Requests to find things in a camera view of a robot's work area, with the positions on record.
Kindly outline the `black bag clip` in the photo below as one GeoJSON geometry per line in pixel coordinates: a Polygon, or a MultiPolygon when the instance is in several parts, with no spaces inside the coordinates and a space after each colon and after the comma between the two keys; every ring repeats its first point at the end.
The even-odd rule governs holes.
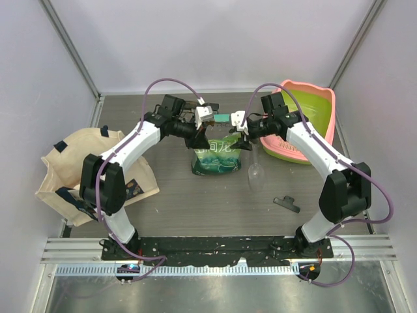
{"type": "Polygon", "coordinates": [[[281,207],[284,207],[296,214],[299,214],[300,208],[299,206],[294,204],[295,199],[290,196],[284,196],[283,198],[274,198],[273,203],[276,205],[279,205],[281,207]]]}

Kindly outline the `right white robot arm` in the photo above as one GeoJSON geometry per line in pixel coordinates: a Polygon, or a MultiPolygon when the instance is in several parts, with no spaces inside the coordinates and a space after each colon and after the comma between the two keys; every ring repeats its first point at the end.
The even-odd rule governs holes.
{"type": "Polygon", "coordinates": [[[339,154],[300,110],[289,111],[281,93],[264,96],[261,103],[264,114],[257,120],[244,111],[230,115],[233,129],[241,134],[232,147],[250,151],[256,139],[277,135],[295,146],[319,172],[324,180],[319,210],[295,232],[293,249],[307,258],[336,225],[370,207],[371,183],[367,177],[371,170],[366,163],[355,164],[339,154]]]}

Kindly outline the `green cat litter bag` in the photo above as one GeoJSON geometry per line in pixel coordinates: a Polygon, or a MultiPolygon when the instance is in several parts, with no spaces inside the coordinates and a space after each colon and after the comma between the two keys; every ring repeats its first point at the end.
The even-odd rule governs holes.
{"type": "Polygon", "coordinates": [[[232,134],[219,140],[209,140],[209,149],[195,149],[191,161],[192,173],[207,176],[239,171],[242,167],[240,149],[231,148],[238,139],[238,134],[232,134]]]}

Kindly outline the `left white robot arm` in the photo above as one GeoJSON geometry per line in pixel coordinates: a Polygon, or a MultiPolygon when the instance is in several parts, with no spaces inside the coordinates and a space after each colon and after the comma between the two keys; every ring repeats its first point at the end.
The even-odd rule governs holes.
{"type": "Polygon", "coordinates": [[[139,234],[124,208],[125,179],[134,162],[167,136],[184,139],[191,149],[210,147],[205,132],[214,123],[212,108],[199,99],[191,109],[194,116],[185,121],[180,117],[185,107],[185,100],[165,95],[127,137],[101,155],[89,154],[83,161],[79,195],[107,226],[109,237],[117,244],[116,252],[124,260],[134,259],[140,250],[139,234]]]}

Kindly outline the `clear plastic scoop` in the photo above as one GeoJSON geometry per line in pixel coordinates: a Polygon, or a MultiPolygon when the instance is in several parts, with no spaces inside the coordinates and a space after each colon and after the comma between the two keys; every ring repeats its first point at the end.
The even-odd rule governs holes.
{"type": "Polygon", "coordinates": [[[253,192],[260,192],[265,185],[265,170],[259,162],[259,147],[253,145],[252,163],[248,168],[248,184],[253,192]]]}

